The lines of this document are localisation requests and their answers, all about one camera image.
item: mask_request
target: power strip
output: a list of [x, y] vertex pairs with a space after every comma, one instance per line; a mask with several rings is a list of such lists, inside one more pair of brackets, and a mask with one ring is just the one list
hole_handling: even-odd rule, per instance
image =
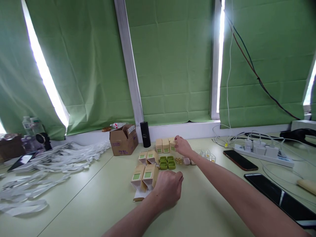
[[243, 148], [243, 146], [235, 144], [234, 150], [242, 155], [247, 155], [247, 156], [251, 156], [260, 160], [265, 160], [265, 161], [269, 161], [272, 163], [276, 163], [279, 165], [283, 165], [283, 166], [287, 166], [290, 168], [294, 167], [294, 162], [290, 159], [290, 158], [283, 158], [278, 156], [277, 158], [273, 158], [273, 157], [269, 157], [269, 156], [265, 156], [265, 155], [259, 155], [259, 154], [255, 154], [253, 152], [250, 151], [245, 151], [245, 149]]

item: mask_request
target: black bottle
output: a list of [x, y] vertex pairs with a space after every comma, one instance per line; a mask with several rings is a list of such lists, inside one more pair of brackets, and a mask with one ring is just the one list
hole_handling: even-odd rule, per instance
[[142, 132], [142, 138], [143, 138], [143, 144], [145, 148], [148, 148], [151, 146], [150, 143], [150, 136], [149, 136], [149, 129], [148, 129], [148, 123], [147, 122], [141, 122], [141, 132]]

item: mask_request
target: green container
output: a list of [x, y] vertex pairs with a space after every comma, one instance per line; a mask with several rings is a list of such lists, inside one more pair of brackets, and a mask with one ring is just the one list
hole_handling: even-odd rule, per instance
[[169, 161], [174, 161], [173, 156], [168, 156], [168, 157], [167, 157], [167, 161], [168, 161], [168, 162], [169, 162]]
[[174, 170], [175, 169], [175, 162], [174, 161], [168, 161], [168, 168], [170, 170]]
[[161, 170], [166, 170], [166, 169], [168, 169], [167, 161], [161, 161], [159, 165], [160, 165], [160, 169], [161, 169]]
[[167, 161], [167, 157], [165, 156], [160, 157], [160, 161]]

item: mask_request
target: green curtain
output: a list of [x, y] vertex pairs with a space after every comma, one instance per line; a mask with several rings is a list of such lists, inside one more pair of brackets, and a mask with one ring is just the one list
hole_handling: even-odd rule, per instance
[[316, 77], [314, 79], [314, 84], [313, 84], [312, 92], [310, 96], [310, 107], [311, 107], [312, 120], [316, 121]]
[[144, 119], [210, 121], [210, 0], [126, 0]]
[[27, 0], [69, 114], [67, 135], [134, 123], [113, 0]]
[[[226, 13], [232, 18], [231, 1], [225, 4]], [[285, 109], [303, 119], [303, 92], [316, 48], [313, 1], [240, 0], [233, 1], [233, 8], [234, 25], [263, 84]], [[225, 125], [228, 125], [226, 83], [230, 42], [231, 31], [226, 20], [220, 93], [220, 119]], [[263, 91], [234, 40], [228, 96], [232, 127], [287, 124], [295, 120]]]
[[23, 116], [39, 117], [51, 139], [64, 139], [40, 77], [20, 0], [0, 1], [0, 118], [6, 132], [25, 134]]

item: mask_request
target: hand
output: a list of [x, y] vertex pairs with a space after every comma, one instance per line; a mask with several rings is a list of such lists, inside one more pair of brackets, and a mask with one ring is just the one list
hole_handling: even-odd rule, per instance
[[180, 199], [182, 181], [182, 172], [159, 172], [155, 188], [151, 194], [153, 194], [154, 198], [159, 199], [159, 206], [162, 210], [173, 207]]
[[175, 145], [175, 150], [185, 156], [185, 157], [189, 157], [190, 153], [192, 152], [192, 148], [189, 145], [188, 141], [183, 139], [182, 137], [180, 137], [179, 135], [177, 135], [174, 138], [175, 142], [177, 143], [177, 145]]

